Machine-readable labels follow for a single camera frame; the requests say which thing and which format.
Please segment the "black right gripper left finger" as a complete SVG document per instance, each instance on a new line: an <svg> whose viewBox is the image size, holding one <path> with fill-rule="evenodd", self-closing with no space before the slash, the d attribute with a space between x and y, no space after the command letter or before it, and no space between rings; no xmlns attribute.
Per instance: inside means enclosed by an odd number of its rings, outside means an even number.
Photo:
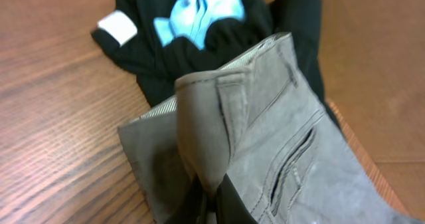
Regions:
<svg viewBox="0 0 425 224"><path fill-rule="evenodd" d="M192 181L183 203L165 222L166 224L205 224L208 197L198 177Z"/></svg>

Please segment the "grey shorts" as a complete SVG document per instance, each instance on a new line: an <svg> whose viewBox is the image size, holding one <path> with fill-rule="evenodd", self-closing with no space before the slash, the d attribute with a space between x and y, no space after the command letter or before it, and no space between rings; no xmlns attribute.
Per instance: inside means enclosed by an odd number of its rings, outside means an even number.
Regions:
<svg viewBox="0 0 425 224"><path fill-rule="evenodd" d="M412 223L376 191L278 33L218 70L177 79L175 95L118 130L154 220L198 177L217 223L227 175L257 223Z"/></svg>

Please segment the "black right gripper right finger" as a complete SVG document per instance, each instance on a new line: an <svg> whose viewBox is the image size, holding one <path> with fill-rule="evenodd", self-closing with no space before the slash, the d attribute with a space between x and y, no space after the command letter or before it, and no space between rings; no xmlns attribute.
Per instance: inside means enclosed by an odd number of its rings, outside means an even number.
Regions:
<svg viewBox="0 0 425 224"><path fill-rule="evenodd" d="M215 203L218 224L257 224L227 175L216 191Z"/></svg>

